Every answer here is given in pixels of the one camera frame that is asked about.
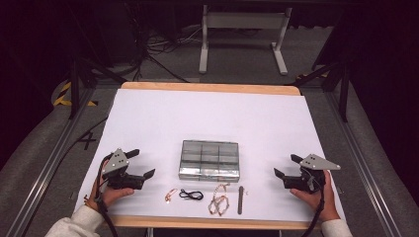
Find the metal rod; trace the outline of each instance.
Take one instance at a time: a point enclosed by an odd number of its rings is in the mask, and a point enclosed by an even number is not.
[[[75,125],[79,121],[84,108],[88,104],[91,96],[93,95],[92,89],[86,89],[81,98],[81,107],[78,112],[75,114],[73,119],[69,119],[67,124],[64,127],[63,132],[59,136],[54,148],[52,149],[51,154],[49,155],[48,160],[46,161],[43,169],[38,176],[37,180],[34,182],[32,189],[25,200],[21,210],[16,216],[13,224],[11,225],[7,237],[9,236],[25,236],[26,231],[29,228],[29,225],[37,212],[38,207],[41,204],[42,198],[46,193],[46,190],[49,186],[49,183],[52,180],[53,174],[58,168],[60,159],[65,152],[66,145],[68,144],[68,139],[74,130]]]
[[[364,158],[364,155],[357,143],[354,133],[349,127],[349,124],[341,120],[337,99],[333,96],[332,93],[328,92],[324,94],[326,95],[327,102],[333,111],[335,119],[338,120],[340,128],[342,129],[345,138],[351,147],[351,157],[355,163],[355,167],[357,168],[358,173],[360,174],[361,180],[364,183],[367,193],[369,194],[370,200],[376,209],[377,216],[381,222],[382,227],[384,228],[386,236],[401,236],[400,231],[398,230],[397,225],[391,216],[391,213],[376,183],[376,180],[374,179],[366,159]]]

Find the glass box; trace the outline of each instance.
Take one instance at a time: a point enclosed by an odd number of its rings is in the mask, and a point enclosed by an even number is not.
[[[179,179],[237,183],[240,179],[238,144],[184,140]]]

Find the silver metal bracket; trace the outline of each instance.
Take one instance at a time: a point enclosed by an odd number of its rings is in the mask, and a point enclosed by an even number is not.
[[[108,164],[102,170],[102,175],[107,175],[113,171],[116,171],[122,167],[128,166],[129,161],[126,158],[124,152],[118,148],[114,154],[112,155],[111,159],[109,160]]]
[[[336,165],[320,156],[309,154],[299,165],[311,170],[340,170],[340,165]]]

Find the white sleeve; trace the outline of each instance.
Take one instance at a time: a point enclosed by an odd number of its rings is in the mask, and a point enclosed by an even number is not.
[[[352,237],[349,226],[343,219],[325,221],[321,224],[324,237]]]
[[[73,213],[71,218],[65,217],[55,222],[45,236],[99,237],[95,231],[103,221],[104,218],[99,212],[86,205],[82,205]]]

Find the white table surface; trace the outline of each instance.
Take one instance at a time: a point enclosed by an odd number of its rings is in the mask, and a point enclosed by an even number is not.
[[[208,211],[218,183],[178,178],[182,141],[187,139],[239,144],[241,177],[227,188],[230,208],[222,217]],[[90,194],[102,159],[117,148],[140,150],[129,159],[129,174],[156,171],[142,190],[111,206],[110,215],[295,222],[313,217],[312,210],[274,174],[277,168],[299,176],[291,154],[324,157],[304,96],[119,89],[75,209]],[[241,215],[237,213],[239,186],[247,193]],[[184,200],[177,192],[166,203],[164,198],[172,189],[201,191],[205,197]],[[339,196],[335,198],[345,218]]]

